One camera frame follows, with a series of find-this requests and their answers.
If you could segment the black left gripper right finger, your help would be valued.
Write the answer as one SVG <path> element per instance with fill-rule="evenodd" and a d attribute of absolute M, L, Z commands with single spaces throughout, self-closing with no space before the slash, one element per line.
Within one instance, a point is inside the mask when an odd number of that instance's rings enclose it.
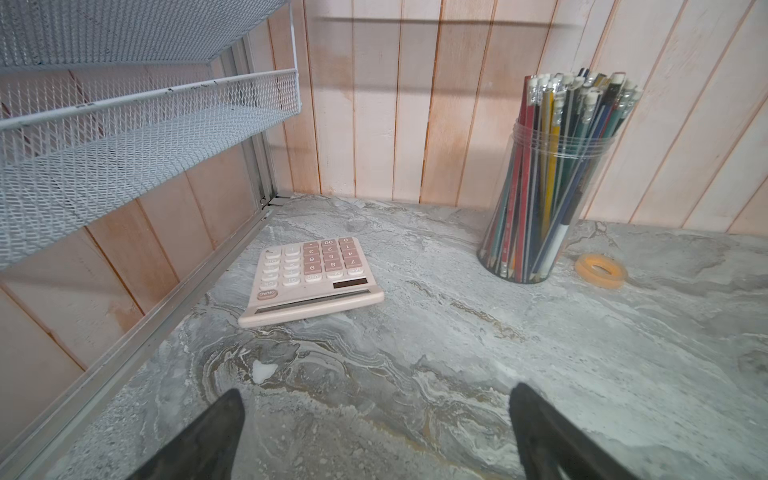
<path fill-rule="evenodd" d="M 528 479 L 636 477 L 523 382 L 511 390 L 509 415 Z"/>

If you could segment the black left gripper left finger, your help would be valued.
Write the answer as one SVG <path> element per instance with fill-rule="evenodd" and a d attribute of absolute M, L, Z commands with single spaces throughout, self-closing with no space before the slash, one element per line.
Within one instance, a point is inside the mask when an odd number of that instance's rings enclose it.
<path fill-rule="evenodd" d="M 232 388 L 128 479 L 230 479 L 244 422 L 241 393 Z"/>

